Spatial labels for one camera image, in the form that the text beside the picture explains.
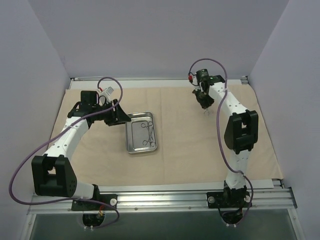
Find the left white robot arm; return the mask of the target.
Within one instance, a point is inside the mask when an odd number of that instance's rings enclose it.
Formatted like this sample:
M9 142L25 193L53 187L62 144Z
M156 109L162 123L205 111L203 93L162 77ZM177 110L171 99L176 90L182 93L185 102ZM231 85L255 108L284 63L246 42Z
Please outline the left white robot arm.
M81 91L80 101L68 113L61 136L42 156L32 159L34 190L38 196L83 199L90 210L100 206L98 186L78 181L71 160L81 138L94 122L116 126L131 121L118 100L110 98L112 92L111 87Z

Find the steel instrument tray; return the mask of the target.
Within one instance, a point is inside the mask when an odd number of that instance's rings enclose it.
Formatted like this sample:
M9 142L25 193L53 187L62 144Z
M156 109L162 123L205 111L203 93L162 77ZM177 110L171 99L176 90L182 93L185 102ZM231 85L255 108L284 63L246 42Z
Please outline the steel instrument tray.
M131 122L125 124L125 145L129 154L143 154L154 152L157 147L156 126L154 115L150 111L129 113ZM154 127L155 146L150 147L149 144L143 145L143 140L148 138L148 132L141 127L141 123L152 122Z

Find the steel forceps clamp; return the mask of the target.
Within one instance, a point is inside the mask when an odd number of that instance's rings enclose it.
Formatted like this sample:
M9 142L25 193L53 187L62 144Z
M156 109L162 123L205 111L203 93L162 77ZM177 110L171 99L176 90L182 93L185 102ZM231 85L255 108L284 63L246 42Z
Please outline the steel forceps clamp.
M147 139L142 141L142 144L144 146L149 145L150 147L153 147L155 145L155 142L153 140L153 123L151 121L143 122L141 123L141 127L147 130Z

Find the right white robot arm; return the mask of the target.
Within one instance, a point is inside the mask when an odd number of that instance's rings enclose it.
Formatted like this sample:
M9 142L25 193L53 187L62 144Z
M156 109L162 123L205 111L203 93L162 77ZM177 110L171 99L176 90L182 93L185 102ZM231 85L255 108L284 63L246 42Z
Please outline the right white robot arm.
M192 93L203 109L208 109L213 103L218 104L216 112L216 129L218 145L225 165L228 168L225 179L228 190L222 193L223 203L234 206L240 201L238 191L246 188L245 172L248 159L255 143L258 141L259 115L255 110L249 110L226 87L225 80L220 76L188 76L194 85ZM229 158L223 151L220 133L220 113L228 117L224 132L224 143L230 150Z

